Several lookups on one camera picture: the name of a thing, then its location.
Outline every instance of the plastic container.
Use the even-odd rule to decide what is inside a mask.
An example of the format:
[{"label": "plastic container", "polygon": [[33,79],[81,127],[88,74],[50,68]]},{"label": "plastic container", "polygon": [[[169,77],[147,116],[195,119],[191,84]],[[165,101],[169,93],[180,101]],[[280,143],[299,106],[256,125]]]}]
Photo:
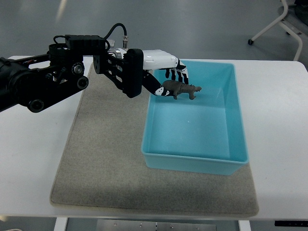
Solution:
[{"label": "plastic container", "polygon": [[[189,99],[151,95],[141,151],[148,167],[231,175],[248,163],[234,66],[182,60],[190,84],[202,87]],[[162,83],[164,70],[154,76]]]}]

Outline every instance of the toy animal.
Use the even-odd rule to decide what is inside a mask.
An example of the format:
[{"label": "toy animal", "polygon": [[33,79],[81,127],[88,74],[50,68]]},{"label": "toy animal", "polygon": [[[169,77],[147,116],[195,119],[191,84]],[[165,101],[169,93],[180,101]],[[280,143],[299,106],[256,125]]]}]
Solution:
[{"label": "toy animal", "polygon": [[193,100],[196,98],[194,96],[194,93],[196,91],[201,91],[201,87],[195,87],[194,85],[188,85],[182,82],[178,82],[176,80],[167,80],[163,82],[163,87],[166,88],[167,90],[172,90],[173,91],[173,98],[177,100],[177,96],[180,95],[181,93],[188,93],[189,94],[189,99]]}]

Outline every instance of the bolt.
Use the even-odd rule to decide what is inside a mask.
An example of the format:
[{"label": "bolt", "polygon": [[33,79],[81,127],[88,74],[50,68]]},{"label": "bolt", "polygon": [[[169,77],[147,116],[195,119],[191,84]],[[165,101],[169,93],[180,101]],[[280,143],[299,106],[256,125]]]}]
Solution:
[{"label": "bolt", "polygon": [[48,73],[45,77],[46,77],[46,79],[52,79],[52,74]]},{"label": "bolt", "polygon": [[77,64],[76,66],[73,67],[73,70],[74,70],[74,72],[75,72],[76,74],[78,74],[78,75],[81,74],[82,71],[83,71],[82,65]]}]

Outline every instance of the floor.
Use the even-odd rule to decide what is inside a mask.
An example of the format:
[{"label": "floor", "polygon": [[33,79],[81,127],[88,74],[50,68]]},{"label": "floor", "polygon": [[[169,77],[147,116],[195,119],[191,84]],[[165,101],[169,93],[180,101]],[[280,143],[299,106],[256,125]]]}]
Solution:
[{"label": "floor", "polygon": [[[180,59],[291,61],[297,49],[297,42],[279,26],[258,38],[253,46],[247,44],[248,39],[278,16],[279,0],[0,0],[0,3],[0,57],[4,58],[45,54],[56,35],[104,37],[118,22],[127,28],[129,48],[161,49]],[[122,34],[117,28],[111,35],[115,47],[122,46]],[[302,38],[304,47],[299,62],[308,69],[308,39]],[[41,218],[10,219],[13,224],[54,222]],[[67,230],[76,230],[70,227],[78,222],[95,230],[95,221],[82,219],[69,221]],[[0,221],[0,231],[8,229],[4,223]],[[228,227],[238,230],[236,224],[234,221]],[[252,230],[258,231],[301,229],[273,225],[273,221],[251,222]]]}]

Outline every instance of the gray felt mat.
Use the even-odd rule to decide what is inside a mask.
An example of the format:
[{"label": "gray felt mat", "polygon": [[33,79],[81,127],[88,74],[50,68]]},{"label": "gray felt mat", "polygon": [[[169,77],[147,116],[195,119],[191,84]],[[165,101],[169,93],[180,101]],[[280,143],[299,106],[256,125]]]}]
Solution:
[{"label": "gray felt mat", "polygon": [[126,214],[249,217],[250,166],[231,176],[148,168],[140,151],[149,93],[129,99],[91,67],[51,191],[54,206]]}]

